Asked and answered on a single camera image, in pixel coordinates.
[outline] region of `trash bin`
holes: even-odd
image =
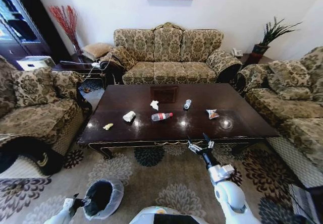
[[[88,220],[106,219],[119,207],[124,193],[120,180],[101,179],[90,186],[85,194],[85,199],[90,203],[84,206],[84,214]]]

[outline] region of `red branch decoration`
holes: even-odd
[[[77,54],[82,54],[82,50],[76,39],[77,13],[75,9],[71,6],[67,6],[66,8],[64,6],[62,8],[59,6],[49,6],[48,8],[75,46]]]

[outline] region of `carpet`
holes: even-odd
[[[234,166],[231,180],[243,189],[254,215],[265,224],[301,223],[287,191],[287,184],[298,184],[292,171],[264,143],[236,156],[232,146],[216,145],[213,153],[222,164]],[[0,223],[41,224],[58,213],[65,197],[84,197],[91,183],[109,177],[123,182],[124,198],[112,216],[91,223],[129,223],[152,205],[203,217],[210,224],[225,223],[203,160],[185,146],[119,148],[113,154],[105,161],[74,143],[64,168],[50,178],[0,180]],[[89,223],[82,208],[72,223]]]

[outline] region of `table leg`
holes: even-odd
[[[104,160],[113,158],[112,152],[107,147],[102,147],[100,143],[90,143],[89,147],[94,151],[100,153],[103,156]]]

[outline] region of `plant pot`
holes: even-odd
[[[250,64],[258,64],[268,48],[270,48],[270,46],[261,46],[259,44],[256,44],[253,47],[252,53],[249,55],[247,61],[244,63],[244,67]]]

